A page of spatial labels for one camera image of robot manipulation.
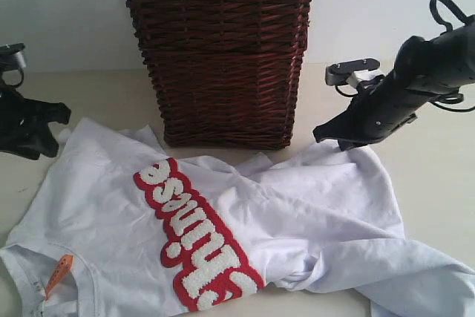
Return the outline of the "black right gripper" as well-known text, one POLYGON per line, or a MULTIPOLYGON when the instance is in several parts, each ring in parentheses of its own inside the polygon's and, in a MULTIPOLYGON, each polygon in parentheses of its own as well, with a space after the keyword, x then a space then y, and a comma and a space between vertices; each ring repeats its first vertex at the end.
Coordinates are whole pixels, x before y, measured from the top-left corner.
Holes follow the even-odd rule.
POLYGON ((416 119, 416 111, 438 97, 456 97, 474 83, 474 24, 425 40, 410 37, 393 70, 347 109, 312 133, 317 143, 336 140, 341 151, 379 143, 416 119))

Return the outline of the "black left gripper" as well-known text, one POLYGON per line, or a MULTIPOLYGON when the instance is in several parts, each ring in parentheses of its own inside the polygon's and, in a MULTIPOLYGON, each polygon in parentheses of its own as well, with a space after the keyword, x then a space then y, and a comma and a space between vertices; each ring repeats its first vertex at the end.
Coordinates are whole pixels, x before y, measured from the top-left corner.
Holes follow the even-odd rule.
POLYGON ((29 160, 54 158, 59 144, 49 124, 67 125, 70 117, 71 110, 62 102, 27 99, 14 88, 2 87, 1 151, 29 160))

